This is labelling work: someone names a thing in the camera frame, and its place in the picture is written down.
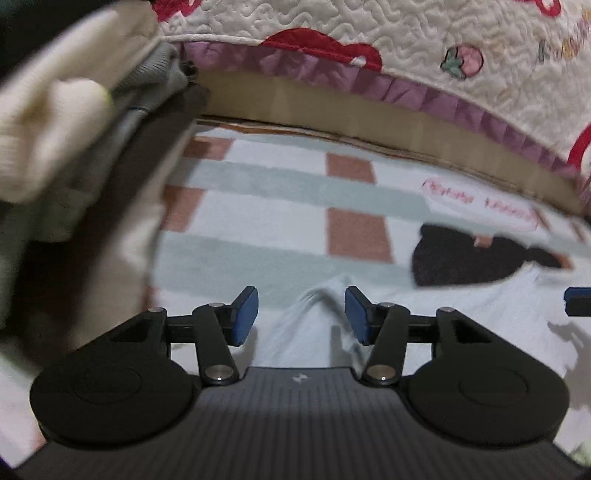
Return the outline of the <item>white terry cloth garment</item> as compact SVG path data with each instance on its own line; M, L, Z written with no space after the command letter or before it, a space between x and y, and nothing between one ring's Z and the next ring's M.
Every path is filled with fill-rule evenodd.
M346 317L350 275L336 276L301 294L260 329L253 363L266 367L362 368L370 349L356 340ZM588 273L523 267L499 282L471 286L418 287L362 285L368 300L410 313L404 371L412 374L438 346L437 311L460 313L541 361L566 382L570 407L590 407L590 321L569 317L563 295L587 286Z

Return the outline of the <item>checkered cartoon monkey rug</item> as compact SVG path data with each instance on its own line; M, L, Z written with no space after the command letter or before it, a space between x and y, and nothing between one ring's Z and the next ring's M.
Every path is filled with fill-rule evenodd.
M571 393L559 446L590 460L590 322L563 293L590 282L578 217L454 171L332 141L201 125L157 162L115 165L65 240L32 243L15 289L25 339L1 347L1 455L44 442L39 367L134 314L259 290L235 350L249 366L359 366L344 292L429 315L450 305L553 368Z

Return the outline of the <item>white quilt red bear print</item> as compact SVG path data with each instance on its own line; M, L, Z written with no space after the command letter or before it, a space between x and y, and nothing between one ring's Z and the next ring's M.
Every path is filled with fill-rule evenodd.
M358 94L590 175L586 1L156 1L201 69Z

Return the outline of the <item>grey folded garments stack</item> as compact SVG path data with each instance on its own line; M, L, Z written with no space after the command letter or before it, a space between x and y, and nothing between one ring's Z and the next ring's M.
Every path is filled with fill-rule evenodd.
M144 306L164 184L209 93L168 43L116 88L112 125L32 204L1 207L1 350L43 366Z

